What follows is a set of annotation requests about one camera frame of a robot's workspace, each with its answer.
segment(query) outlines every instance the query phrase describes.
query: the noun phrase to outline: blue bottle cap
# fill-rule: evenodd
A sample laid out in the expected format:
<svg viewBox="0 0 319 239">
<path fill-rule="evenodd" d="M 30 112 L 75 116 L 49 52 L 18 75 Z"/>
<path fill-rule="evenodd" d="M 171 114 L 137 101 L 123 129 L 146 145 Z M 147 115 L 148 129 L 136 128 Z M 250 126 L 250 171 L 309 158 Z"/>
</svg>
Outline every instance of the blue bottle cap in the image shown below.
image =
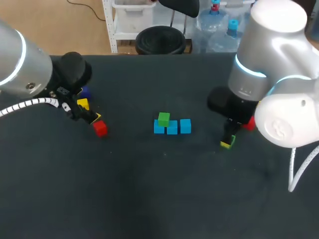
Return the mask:
<svg viewBox="0 0 319 239">
<path fill-rule="evenodd" d="M 228 22 L 228 29 L 229 30 L 237 30 L 238 29 L 238 20 L 230 19 Z"/>
</svg>

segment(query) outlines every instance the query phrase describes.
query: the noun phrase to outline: green cube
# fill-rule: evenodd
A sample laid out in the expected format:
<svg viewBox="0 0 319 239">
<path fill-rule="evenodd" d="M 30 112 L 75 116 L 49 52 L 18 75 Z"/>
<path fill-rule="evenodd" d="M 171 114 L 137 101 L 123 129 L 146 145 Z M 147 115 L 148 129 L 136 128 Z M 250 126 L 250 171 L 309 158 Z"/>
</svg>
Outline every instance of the green cube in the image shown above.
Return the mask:
<svg viewBox="0 0 319 239">
<path fill-rule="evenodd" d="M 170 113 L 160 112 L 160 114 L 159 114 L 159 126 L 168 127 L 169 126 L 169 116 L 170 116 Z"/>
</svg>

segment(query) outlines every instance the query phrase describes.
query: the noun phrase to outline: small red block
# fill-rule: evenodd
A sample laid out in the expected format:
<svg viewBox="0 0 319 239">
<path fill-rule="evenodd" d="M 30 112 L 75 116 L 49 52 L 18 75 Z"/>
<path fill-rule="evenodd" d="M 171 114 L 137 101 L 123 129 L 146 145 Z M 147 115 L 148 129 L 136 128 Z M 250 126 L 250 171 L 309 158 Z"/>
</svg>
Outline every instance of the small red block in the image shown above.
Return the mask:
<svg viewBox="0 0 319 239">
<path fill-rule="evenodd" d="M 255 129 L 255 118 L 252 116 L 248 122 L 248 124 L 243 124 L 243 128 L 253 131 Z"/>
<path fill-rule="evenodd" d="M 93 128 L 98 137 L 106 136 L 108 133 L 108 128 L 102 120 L 93 123 Z"/>
</svg>

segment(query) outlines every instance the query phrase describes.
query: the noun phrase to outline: cable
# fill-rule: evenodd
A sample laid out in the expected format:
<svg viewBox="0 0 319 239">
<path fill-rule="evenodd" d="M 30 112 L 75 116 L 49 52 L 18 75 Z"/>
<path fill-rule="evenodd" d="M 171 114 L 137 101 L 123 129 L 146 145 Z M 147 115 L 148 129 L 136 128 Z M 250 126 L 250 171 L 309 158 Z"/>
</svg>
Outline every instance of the cable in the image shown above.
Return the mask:
<svg viewBox="0 0 319 239">
<path fill-rule="evenodd" d="M 12 113 L 14 111 L 20 110 L 22 108 L 25 108 L 28 106 L 33 106 L 36 104 L 41 104 L 41 103 L 47 103 L 47 104 L 53 105 L 54 107 L 59 107 L 59 101 L 57 99 L 53 99 L 53 98 L 32 99 L 29 101 L 21 102 L 19 104 L 14 105 L 14 106 L 10 106 L 10 107 L 0 111 L 0 117 L 5 116 L 5 115 Z"/>
<path fill-rule="evenodd" d="M 91 8 L 89 5 L 86 5 L 86 4 L 83 4 L 83 3 L 75 3 L 75 2 L 70 2 L 70 0 L 66 0 L 68 3 L 70 3 L 70 4 L 74 4 L 74 5 L 80 5 L 80 6 L 87 6 L 87 7 L 89 7 L 92 11 L 93 11 L 93 13 L 95 14 L 95 16 L 100 20 L 100 21 L 105 21 L 105 19 L 101 19 L 101 18 L 99 18 L 98 16 L 97 16 L 97 14 L 96 14 L 96 12 L 94 11 L 94 9 L 93 8 Z"/>
<path fill-rule="evenodd" d="M 290 157 L 290 166 L 289 166 L 289 187 L 288 190 L 289 192 L 292 192 L 300 177 L 304 173 L 305 169 L 308 167 L 308 165 L 311 163 L 311 161 L 318 155 L 319 153 L 319 146 L 317 146 L 305 159 L 305 161 L 302 163 L 300 166 L 299 170 L 297 171 L 295 177 L 294 177 L 294 161 L 295 161 L 295 153 L 296 153 L 296 148 L 292 149 L 291 152 L 291 157 Z"/>
</svg>

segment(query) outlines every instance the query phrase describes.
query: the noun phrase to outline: black cable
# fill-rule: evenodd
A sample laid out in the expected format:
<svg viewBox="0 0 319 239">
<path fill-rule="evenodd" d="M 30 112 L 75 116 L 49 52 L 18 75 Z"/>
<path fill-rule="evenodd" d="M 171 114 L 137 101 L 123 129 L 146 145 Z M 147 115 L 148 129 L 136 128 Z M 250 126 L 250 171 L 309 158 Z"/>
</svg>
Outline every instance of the black cable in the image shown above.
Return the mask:
<svg viewBox="0 0 319 239">
<path fill-rule="evenodd" d="M 66 0 L 66 1 L 67 1 L 68 3 L 70 3 L 70 4 L 81 5 L 81 6 L 87 6 L 87 7 L 89 7 L 89 8 L 93 11 L 93 13 L 95 14 L 95 16 L 96 16 L 100 21 L 105 21 L 104 19 L 99 18 L 99 17 L 97 16 L 96 12 L 94 11 L 94 9 L 91 8 L 89 5 L 82 4 L 82 3 L 70 2 L 70 0 Z"/>
</svg>

